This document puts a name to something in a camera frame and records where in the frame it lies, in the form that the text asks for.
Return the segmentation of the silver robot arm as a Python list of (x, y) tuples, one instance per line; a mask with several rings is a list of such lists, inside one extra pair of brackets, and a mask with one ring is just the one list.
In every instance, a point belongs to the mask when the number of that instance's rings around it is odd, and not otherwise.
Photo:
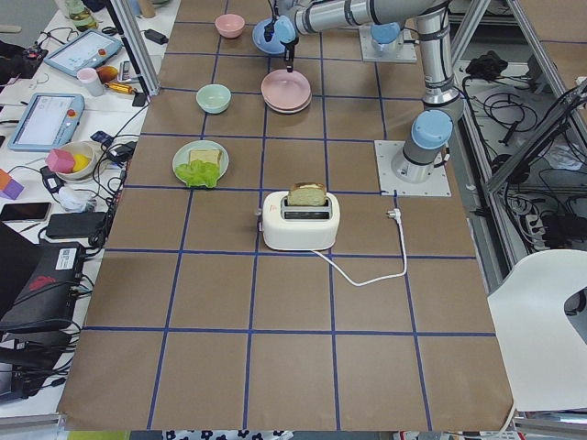
[(397, 22), (371, 25), (371, 45), (377, 53), (395, 50), (403, 43), (403, 29)]
[(275, 1), (273, 34), (285, 47), (287, 68), (301, 35), (358, 27), (415, 24), (423, 68), (424, 111), (410, 128), (402, 149), (391, 160), (400, 180), (422, 183), (435, 168), (439, 151), (448, 143), (462, 116), (460, 91), (454, 85), (448, 1)]

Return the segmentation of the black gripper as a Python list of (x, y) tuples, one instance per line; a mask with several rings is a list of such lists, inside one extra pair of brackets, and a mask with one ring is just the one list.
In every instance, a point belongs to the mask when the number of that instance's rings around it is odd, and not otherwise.
[(299, 43), (299, 38), (295, 37), (292, 41), (285, 42), (282, 41), (281, 44), (284, 46), (284, 53), (283, 57), (285, 58), (285, 68), (287, 72), (294, 71), (294, 56), (295, 56), (295, 47)]

